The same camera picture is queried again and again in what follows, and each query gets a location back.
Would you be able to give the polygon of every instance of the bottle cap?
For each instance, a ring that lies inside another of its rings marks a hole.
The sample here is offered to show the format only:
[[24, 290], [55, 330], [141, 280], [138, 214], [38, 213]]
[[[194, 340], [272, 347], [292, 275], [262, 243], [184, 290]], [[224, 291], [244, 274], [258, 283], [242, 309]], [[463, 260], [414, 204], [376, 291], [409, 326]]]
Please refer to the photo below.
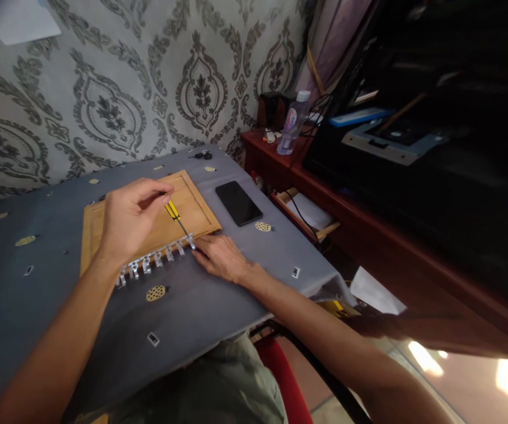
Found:
[[297, 93], [297, 101], [304, 102], [307, 101], [311, 97], [311, 92], [309, 90], [301, 90]]

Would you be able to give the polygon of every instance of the hand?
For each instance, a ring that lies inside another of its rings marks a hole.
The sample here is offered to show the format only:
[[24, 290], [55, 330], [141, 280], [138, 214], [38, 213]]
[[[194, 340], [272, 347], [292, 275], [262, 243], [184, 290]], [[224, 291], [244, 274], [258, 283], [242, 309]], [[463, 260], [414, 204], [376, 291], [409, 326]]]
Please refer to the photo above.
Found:
[[244, 257], [230, 237], [202, 236], [195, 240], [195, 246], [202, 251], [192, 251], [197, 262], [209, 274], [226, 281], [244, 285], [255, 268], [255, 264]]
[[144, 242], [171, 193], [173, 186], [150, 178], [140, 178], [108, 193], [98, 255], [116, 266], [124, 265]]

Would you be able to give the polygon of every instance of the smartphone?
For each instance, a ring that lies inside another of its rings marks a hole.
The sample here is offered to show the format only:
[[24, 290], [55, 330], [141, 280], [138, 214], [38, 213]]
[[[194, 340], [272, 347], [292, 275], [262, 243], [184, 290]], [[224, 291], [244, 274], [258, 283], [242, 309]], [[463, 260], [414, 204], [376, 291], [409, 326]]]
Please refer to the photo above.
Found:
[[215, 191], [239, 227], [249, 224], [264, 215], [236, 181], [219, 185], [215, 188]]

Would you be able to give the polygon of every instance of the person's left hand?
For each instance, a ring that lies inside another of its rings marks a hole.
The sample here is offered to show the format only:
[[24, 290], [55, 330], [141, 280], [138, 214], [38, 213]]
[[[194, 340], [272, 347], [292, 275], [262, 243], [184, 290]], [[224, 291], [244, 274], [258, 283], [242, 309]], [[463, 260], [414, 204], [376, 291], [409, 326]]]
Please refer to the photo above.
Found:
[[158, 212], [170, 201], [171, 193], [172, 185], [150, 178], [140, 178], [108, 193], [97, 254], [116, 266], [124, 265], [144, 242]]

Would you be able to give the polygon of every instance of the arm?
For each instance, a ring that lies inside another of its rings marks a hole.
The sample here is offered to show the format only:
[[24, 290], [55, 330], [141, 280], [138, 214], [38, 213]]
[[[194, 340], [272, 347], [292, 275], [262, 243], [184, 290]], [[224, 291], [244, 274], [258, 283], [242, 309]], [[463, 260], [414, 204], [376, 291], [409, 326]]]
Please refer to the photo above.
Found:
[[451, 423], [422, 385], [298, 291], [246, 260], [228, 237], [195, 241], [193, 255], [214, 275], [245, 287], [307, 346], [326, 368], [361, 397], [374, 423]]
[[0, 423], [59, 422], [85, 368], [121, 267], [173, 190], [142, 178], [107, 194], [101, 245], [0, 399]]

